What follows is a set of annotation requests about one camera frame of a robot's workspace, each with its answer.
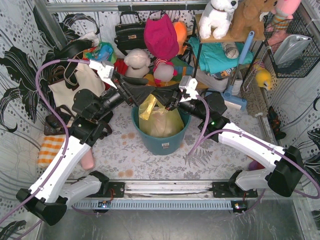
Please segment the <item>yellow trash bag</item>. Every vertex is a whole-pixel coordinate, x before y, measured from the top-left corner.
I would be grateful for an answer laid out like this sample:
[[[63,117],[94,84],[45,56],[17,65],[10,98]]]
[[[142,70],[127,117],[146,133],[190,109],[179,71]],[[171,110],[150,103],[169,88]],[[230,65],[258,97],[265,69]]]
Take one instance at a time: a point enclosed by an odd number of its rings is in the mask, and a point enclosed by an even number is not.
[[[185,127],[179,111],[166,110],[152,94],[138,108],[138,124],[143,133],[155,138],[172,137]]]

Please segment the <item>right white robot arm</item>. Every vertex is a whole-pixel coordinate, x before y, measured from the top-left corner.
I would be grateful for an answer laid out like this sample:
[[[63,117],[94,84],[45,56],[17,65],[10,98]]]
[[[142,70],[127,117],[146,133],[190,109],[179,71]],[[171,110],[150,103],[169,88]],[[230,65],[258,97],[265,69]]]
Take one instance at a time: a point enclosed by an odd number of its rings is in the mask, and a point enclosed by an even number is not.
[[[227,107],[220,92],[213,91],[201,98],[194,92],[181,90],[178,86],[157,87],[152,93],[167,110],[179,108],[202,120],[201,135],[197,148],[211,139],[235,148],[263,166],[260,170],[239,170],[229,179],[229,189],[235,195],[239,191],[269,188],[282,197],[290,197],[301,177],[306,174],[300,151],[290,146],[284,149],[268,143],[231,122],[222,114]]]

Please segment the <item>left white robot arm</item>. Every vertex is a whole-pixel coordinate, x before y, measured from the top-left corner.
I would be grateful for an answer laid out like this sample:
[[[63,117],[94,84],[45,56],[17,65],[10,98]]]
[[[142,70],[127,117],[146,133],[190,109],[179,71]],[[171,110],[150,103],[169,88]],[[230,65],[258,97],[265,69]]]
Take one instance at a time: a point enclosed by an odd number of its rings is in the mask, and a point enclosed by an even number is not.
[[[65,141],[42,176],[28,189],[22,188],[16,198],[24,207],[50,226],[58,223],[67,209],[81,199],[97,195],[110,197],[110,179],[97,170],[84,179],[65,186],[65,182],[78,162],[89,152],[98,139],[103,138],[108,128],[103,118],[122,102],[140,105],[156,88],[134,85],[122,75],[111,79],[111,87],[105,96],[98,97],[89,89],[81,89],[74,96],[72,109],[77,116],[65,131]]]

